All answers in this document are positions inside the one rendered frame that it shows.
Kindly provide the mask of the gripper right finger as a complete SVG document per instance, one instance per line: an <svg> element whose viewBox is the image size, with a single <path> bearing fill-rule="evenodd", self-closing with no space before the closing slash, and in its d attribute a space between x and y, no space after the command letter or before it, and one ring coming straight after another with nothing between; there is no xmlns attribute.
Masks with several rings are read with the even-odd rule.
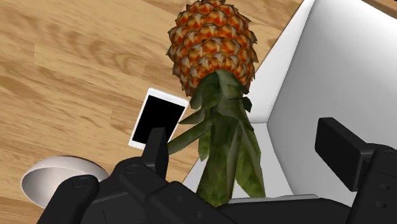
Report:
<svg viewBox="0 0 397 224"><path fill-rule="evenodd" d="M397 150L367 143L332 117L317 123L315 151L356 192L345 224L397 224Z"/></svg>

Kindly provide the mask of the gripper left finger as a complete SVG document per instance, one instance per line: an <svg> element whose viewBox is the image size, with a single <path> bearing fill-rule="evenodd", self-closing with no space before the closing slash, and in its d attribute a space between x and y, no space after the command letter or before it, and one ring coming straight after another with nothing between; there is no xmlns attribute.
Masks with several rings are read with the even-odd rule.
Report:
<svg viewBox="0 0 397 224"><path fill-rule="evenodd" d="M118 162L104 181L64 180L37 224L231 224L185 185L166 181L167 142L166 130L154 128L143 154Z"/></svg>

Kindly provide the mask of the white smartphone with black screen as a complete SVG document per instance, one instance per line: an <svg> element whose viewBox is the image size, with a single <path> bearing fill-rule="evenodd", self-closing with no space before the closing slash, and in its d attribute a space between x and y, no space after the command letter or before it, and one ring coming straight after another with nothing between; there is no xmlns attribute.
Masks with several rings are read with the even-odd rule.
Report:
<svg viewBox="0 0 397 224"><path fill-rule="evenodd" d="M143 150L152 128L164 127L170 141L189 102L175 95L149 88L134 125L128 145Z"/></svg>

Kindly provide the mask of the white cabinet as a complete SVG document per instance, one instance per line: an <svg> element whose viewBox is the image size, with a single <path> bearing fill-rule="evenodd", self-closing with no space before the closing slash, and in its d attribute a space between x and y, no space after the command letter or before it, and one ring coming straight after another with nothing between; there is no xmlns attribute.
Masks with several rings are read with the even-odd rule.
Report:
<svg viewBox="0 0 397 224"><path fill-rule="evenodd" d="M249 98L267 197L314 194L351 205L355 193L315 152L317 121L335 118L397 149L397 18L363 0L303 0Z"/></svg>

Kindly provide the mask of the white bowl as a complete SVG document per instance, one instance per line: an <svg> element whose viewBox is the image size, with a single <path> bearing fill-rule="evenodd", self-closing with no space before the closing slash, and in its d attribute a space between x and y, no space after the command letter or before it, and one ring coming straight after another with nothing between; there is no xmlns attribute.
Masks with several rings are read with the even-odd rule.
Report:
<svg viewBox="0 0 397 224"><path fill-rule="evenodd" d="M57 187L73 176L91 174L99 181L109 174L98 164L81 157L56 156L40 160L21 178L24 195L35 205L45 208Z"/></svg>

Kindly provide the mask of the orange pineapple with green leaves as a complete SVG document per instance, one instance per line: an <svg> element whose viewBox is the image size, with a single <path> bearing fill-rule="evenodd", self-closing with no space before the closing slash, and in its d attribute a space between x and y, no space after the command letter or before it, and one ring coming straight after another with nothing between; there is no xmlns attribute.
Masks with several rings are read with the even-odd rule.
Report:
<svg viewBox="0 0 397 224"><path fill-rule="evenodd" d="M249 19L225 0L188 4L169 31L172 72L190 98L190 128L168 144L169 153L194 141L206 162L197 194L213 206L226 204L239 185L264 197L261 151L248 113L258 58Z"/></svg>

